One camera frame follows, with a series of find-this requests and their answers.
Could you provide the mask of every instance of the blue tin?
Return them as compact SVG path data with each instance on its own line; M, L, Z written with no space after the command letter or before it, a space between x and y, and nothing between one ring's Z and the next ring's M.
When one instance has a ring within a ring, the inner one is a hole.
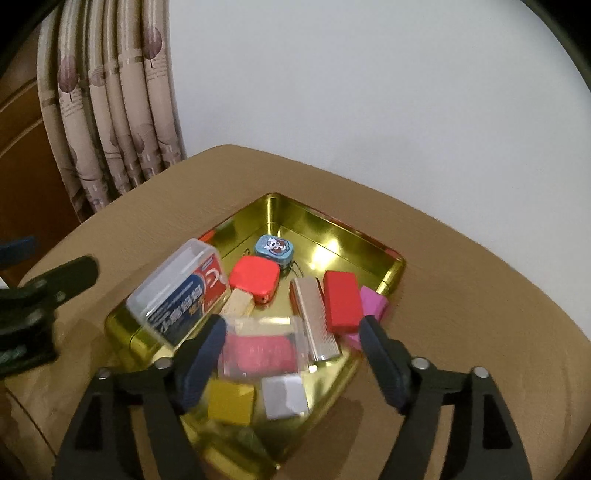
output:
M255 254L278 263L282 270L294 259L294 246L289 240L275 235L263 235L256 241Z

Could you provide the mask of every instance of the silver bolt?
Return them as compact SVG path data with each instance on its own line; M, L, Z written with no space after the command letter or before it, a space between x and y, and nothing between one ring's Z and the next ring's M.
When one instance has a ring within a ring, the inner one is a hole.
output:
M476 367L473 370L474 374L480 378L488 378L488 370L484 367Z
M111 371L108 368L101 368L96 376L99 380L106 380L111 376Z
M37 322L39 322L41 319L43 318L43 310L41 309L37 309L37 310L33 310L28 316L27 316L27 323L29 325L35 325Z
M158 360L156 360L154 362L154 366L158 369L158 370L166 370L167 368L170 368L173 364L173 359L169 358L167 356L164 356L162 358L158 358Z
M413 358L413 361L411 363L413 364L414 368L418 368L419 370L426 370L427 368L429 368L431 366L431 364L429 363L429 360L427 360L426 358L423 358L422 356L418 356L416 358Z

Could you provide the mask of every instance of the metal tray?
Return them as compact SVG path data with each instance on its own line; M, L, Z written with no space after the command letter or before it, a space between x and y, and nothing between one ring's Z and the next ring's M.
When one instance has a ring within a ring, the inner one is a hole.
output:
M321 279L326 270L352 272L360 285L386 296L396 288L404 270L405 261L399 253L277 193L259 198L200 239L218 249L229 273L244 253L254 251L256 240L266 233L293 243L297 265L282 275L275 298L266 308L258 307L255 316L292 314L289 282L300 270ZM105 330L126 370L143 369L162 356L174 354L139 326L125 304L107 317ZM342 343L341 348L340 358L316 364L302 374L309 415L269 421L262 396L257 395L250 427L220 424L207 419L206 389L202 402L182 417L190 441L208 463L233 480L269 479L326 415L353 377L362 356Z

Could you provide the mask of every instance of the purple block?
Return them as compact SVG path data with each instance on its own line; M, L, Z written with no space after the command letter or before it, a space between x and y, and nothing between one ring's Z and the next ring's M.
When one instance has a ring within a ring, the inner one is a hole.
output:
M382 319L382 315L384 315L384 310L388 306L388 299L383 295L374 292L371 288L368 288L365 285L359 289L359 295L361 296L363 315L373 315L377 321L380 321ZM361 350L358 333L349 333L344 335L344 337L349 346L357 350Z

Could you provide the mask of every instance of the beige curtain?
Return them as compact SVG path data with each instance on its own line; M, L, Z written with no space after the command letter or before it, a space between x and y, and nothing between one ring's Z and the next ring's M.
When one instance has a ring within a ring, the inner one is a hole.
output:
M43 22L39 98L81 220L181 160L165 0L66 0Z

